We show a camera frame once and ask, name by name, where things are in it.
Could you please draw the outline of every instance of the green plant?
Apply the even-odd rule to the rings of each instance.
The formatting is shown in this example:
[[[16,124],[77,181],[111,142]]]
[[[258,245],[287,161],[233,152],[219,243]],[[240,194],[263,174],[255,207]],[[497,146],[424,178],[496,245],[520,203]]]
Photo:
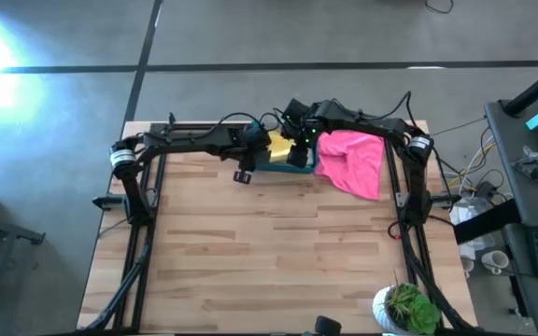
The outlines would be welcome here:
[[[389,316],[401,328],[417,334],[433,335],[441,314],[416,286],[400,284],[386,299]]]

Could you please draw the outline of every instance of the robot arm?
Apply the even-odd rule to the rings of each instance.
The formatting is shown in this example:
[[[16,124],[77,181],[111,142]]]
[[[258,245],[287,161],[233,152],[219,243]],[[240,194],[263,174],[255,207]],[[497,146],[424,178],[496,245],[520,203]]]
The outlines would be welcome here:
[[[156,124],[147,133],[126,137],[116,142],[110,149],[113,175],[125,189],[123,199],[128,222],[132,225],[148,225],[153,213],[136,177],[145,165],[161,154],[187,153],[203,151],[222,160],[239,161],[239,172],[234,172],[234,181],[248,184],[250,175],[259,163],[269,162],[267,149],[271,139],[262,125],[217,125],[209,127],[182,126],[174,123],[173,116],[169,124]],[[136,146],[144,145],[142,151]]]
[[[323,132],[350,130],[388,140],[410,174],[408,198],[403,207],[404,220],[410,226],[427,220],[432,199],[426,188],[425,169],[433,140],[420,128],[408,125],[402,119],[384,119],[351,111],[336,100],[306,106],[292,99],[282,117],[282,136],[294,140],[288,163],[298,167],[306,165],[308,149],[314,146]]]

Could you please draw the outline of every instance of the white mug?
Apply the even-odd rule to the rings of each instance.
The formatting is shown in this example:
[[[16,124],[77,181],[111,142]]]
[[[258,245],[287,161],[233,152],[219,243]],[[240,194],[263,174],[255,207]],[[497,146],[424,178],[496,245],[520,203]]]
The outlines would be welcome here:
[[[508,267],[510,259],[502,251],[491,251],[481,257],[483,266],[490,270],[494,275],[500,275],[502,269]]]
[[[471,276],[470,271],[472,271],[474,268],[474,260],[468,259],[464,256],[460,257],[462,261],[462,269],[464,270],[464,277],[468,279]]]

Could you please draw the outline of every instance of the silver joint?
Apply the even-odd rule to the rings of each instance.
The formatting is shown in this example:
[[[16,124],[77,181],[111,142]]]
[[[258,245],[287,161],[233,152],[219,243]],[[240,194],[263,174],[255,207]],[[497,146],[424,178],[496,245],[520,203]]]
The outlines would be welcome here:
[[[115,168],[116,165],[120,162],[136,161],[136,155],[130,149],[120,149],[111,153],[109,155],[109,159],[111,160],[111,166]]]

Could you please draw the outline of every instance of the white pot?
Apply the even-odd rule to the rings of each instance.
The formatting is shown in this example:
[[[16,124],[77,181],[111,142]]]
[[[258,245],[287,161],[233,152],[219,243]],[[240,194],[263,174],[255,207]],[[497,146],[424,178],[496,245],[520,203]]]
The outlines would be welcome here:
[[[393,322],[393,319],[389,317],[388,310],[386,309],[385,300],[388,296],[388,293],[394,288],[395,286],[385,287],[379,290],[375,295],[375,298],[373,299],[373,315],[375,316],[375,320],[377,320],[377,323],[379,324],[379,326],[381,326],[381,328],[387,330],[390,333],[393,333],[395,335],[414,336],[416,334],[396,326],[396,324]]]

